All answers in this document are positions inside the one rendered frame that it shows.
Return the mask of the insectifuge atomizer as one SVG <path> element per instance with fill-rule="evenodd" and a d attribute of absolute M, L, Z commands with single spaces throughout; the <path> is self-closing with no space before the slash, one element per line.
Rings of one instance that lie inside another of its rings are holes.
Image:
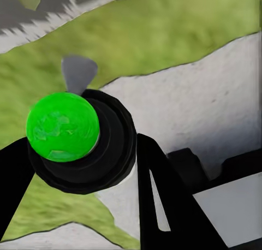
<path fill-rule="evenodd" d="M 61 59 L 67 92 L 38 101 L 26 122 L 35 173 L 65 193 L 90 194 L 125 183 L 137 166 L 132 115 L 115 97 L 86 89 L 99 68 L 81 55 Z"/>

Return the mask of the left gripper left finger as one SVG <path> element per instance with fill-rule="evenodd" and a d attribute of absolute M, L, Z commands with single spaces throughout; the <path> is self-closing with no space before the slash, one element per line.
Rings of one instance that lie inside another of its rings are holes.
<path fill-rule="evenodd" d="M 27 136 L 0 150 L 0 239 L 34 174 L 28 158 Z"/>

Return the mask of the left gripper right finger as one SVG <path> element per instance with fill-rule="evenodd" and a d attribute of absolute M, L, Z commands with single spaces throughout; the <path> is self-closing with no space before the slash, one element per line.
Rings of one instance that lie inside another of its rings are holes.
<path fill-rule="evenodd" d="M 137 141 L 141 250 L 229 250 L 157 142 Z M 150 170 L 171 231 L 158 228 Z"/>

